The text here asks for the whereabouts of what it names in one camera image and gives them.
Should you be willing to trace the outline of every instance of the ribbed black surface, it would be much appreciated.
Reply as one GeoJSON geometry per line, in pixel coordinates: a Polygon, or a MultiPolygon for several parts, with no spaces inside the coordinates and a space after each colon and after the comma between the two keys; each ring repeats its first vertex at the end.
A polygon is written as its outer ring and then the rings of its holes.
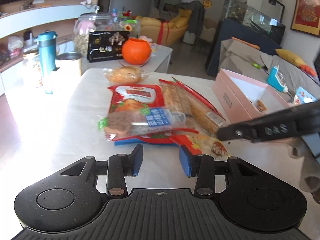
{"type": "Polygon", "coordinates": [[[16,240],[307,240],[296,229],[259,234],[226,220],[214,202],[193,197],[187,189],[134,189],[111,200],[92,223],[65,233],[24,229],[16,240]]]}

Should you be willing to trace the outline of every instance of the yellow couch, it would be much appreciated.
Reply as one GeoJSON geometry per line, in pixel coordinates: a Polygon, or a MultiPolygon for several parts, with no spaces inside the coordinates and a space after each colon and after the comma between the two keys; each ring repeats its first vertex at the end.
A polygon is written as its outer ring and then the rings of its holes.
{"type": "MultiPolygon", "coordinates": [[[[187,31],[191,10],[179,9],[179,15],[171,19],[168,23],[163,23],[163,35],[161,45],[171,46],[179,40],[187,31]]],[[[143,17],[140,20],[140,35],[151,38],[154,43],[157,42],[161,22],[160,20],[143,17]]]]}

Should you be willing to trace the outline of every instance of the orange round container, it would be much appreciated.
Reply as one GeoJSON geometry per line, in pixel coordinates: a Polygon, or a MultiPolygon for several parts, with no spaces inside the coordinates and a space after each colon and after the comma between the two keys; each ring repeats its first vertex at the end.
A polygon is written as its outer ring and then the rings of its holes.
{"type": "Polygon", "coordinates": [[[143,65],[151,54],[148,42],[129,38],[122,46],[122,56],[131,65],[143,65]]]}

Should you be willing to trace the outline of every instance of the open box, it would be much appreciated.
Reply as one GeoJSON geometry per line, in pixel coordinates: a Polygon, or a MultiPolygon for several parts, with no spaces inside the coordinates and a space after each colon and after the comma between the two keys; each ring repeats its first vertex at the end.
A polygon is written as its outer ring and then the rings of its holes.
{"type": "Polygon", "coordinates": [[[288,108],[288,103],[268,84],[221,69],[212,87],[231,123],[243,122],[288,108]],[[256,105],[262,101],[267,110],[256,105]]]}

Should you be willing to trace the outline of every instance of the yellow cushion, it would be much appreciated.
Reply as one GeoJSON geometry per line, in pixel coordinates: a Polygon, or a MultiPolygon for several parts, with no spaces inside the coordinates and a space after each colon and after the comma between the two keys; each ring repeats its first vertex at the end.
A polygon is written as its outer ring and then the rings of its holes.
{"type": "Polygon", "coordinates": [[[302,58],[300,58],[298,55],[294,54],[291,51],[288,51],[286,49],[276,49],[276,52],[280,58],[283,58],[284,60],[290,62],[292,65],[295,65],[296,67],[306,65],[302,58]]]}
{"type": "Polygon", "coordinates": [[[172,18],[170,22],[173,23],[175,27],[182,28],[188,24],[189,19],[187,17],[176,16],[172,18]]]}
{"type": "MultiPolygon", "coordinates": [[[[161,22],[158,19],[154,19],[154,18],[150,18],[150,17],[143,17],[140,20],[140,25],[141,26],[149,25],[149,26],[156,26],[156,27],[159,26],[160,27],[161,22]]],[[[163,24],[164,28],[168,28],[168,26],[169,26],[169,29],[172,29],[174,27],[174,23],[173,22],[168,22],[168,24],[167,23],[163,24]]]]}
{"type": "Polygon", "coordinates": [[[192,14],[192,10],[191,9],[182,9],[179,8],[179,15],[182,17],[187,17],[188,19],[190,18],[192,14]]]}

